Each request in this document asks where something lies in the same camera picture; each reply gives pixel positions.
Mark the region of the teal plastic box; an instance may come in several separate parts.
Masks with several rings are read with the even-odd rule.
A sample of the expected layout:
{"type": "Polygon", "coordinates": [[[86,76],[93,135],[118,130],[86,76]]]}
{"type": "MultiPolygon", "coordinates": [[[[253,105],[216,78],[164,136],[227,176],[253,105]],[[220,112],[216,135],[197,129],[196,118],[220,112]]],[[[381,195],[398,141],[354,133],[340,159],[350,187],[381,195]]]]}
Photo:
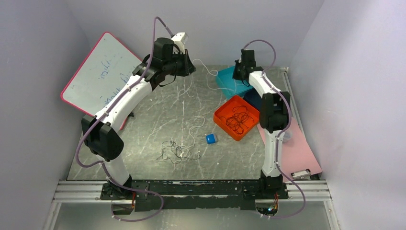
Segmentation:
{"type": "Polygon", "coordinates": [[[247,83],[232,78],[234,68],[234,66],[231,66],[220,70],[216,76],[216,83],[227,99],[230,99],[234,95],[243,97],[248,91],[253,89],[253,87],[247,85],[247,83]]]}

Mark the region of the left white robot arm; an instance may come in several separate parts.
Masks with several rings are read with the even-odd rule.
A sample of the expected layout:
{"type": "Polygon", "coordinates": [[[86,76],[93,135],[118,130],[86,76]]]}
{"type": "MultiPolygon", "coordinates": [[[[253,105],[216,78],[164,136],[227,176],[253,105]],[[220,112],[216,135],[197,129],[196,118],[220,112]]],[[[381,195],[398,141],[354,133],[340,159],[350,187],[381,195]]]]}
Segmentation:
{"type": "Polygon", "coordinates": [[[187,34],[179,32],[171,38],[160,37],[153,43],[151,54],[133,70],[125,86],[96,115],[85,115],[81,120],[83,137],[75,152],[78,165],[82,145],[97,158],[96,164],[104,169],[112,195],[127,199],[136,194],[132,177],[125,168],[121,153],[124,142],[118,131],[135,107],[155,88],[162,87],[167,76],[186,77],[196,71],[185,48],[187,34]]]}

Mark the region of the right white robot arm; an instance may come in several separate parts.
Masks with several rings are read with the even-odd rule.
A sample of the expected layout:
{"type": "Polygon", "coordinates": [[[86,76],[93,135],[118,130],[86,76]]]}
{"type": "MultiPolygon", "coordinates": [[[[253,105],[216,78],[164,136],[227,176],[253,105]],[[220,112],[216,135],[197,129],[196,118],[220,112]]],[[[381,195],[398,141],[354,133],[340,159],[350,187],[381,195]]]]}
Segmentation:
{"type": "Polygon", "coordinates": [[[271,198],[283,185],[282,142],[291,124],[290,94],[278,89],[257,66],[254,50],[241,49],[233,79],[246,81],[261,98],[259,124],[265,135],[265,155],[258,191],[263,198],[271,198]]]}

